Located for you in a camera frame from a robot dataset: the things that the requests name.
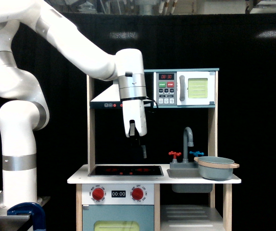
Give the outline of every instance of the green button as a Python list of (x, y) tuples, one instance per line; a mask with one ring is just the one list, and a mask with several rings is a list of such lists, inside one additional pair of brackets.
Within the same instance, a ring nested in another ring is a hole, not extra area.
[(166, 82), (159, 82), (159, 87), (160, 88), (165, 88), (166, 87)]

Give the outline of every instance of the oven knob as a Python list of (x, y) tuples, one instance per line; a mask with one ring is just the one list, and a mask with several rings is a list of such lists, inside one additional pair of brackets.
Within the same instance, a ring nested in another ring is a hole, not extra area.
[(143, 190), (141, 188), (134, 188), (132, 191), (132, 197), (134, 200), (141, 200), (143, 198)]
[(92, 197), (93, 197), (95, 200), (97, 200), (97, 201), (103, 199), (103, 197), (104, 197), (104, 190), (101, 189), (101, 188), (96, 188), (96, 189), (93, 190), (93, 192), (92, 192)]

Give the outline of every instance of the oven window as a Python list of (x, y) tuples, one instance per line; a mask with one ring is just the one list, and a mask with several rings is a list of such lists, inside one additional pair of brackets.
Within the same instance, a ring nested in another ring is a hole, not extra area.
[(139, 231), (136, 221), (99, 220), (94, 224), (94, 231)]
[(207, 98), (207, 78), (188, 79), (188, 98)]

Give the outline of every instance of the faucet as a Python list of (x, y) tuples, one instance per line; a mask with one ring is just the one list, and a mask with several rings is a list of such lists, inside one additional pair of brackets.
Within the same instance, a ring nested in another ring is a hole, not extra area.
[(188, 163), (188, 147), (193, 147), (194, 141), (190, 127), (184, 129), (183, 134), (183, 163)]

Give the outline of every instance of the blue clamp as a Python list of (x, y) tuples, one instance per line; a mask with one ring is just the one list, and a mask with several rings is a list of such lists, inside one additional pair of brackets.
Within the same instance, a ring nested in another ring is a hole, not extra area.
[(197, 157), (198, 155), (204, 155), (204, 153), (201, 153), (201, 152), (192, 152), (190, 151), (189, 154), (193, 154), (195, 157)]
[(20, 214), (29, 214), (32, 217), (34, 231), (46, 231), (45, 212), (39, 204), (34, 202), (20, 203), (7, 211), (8, 216)]

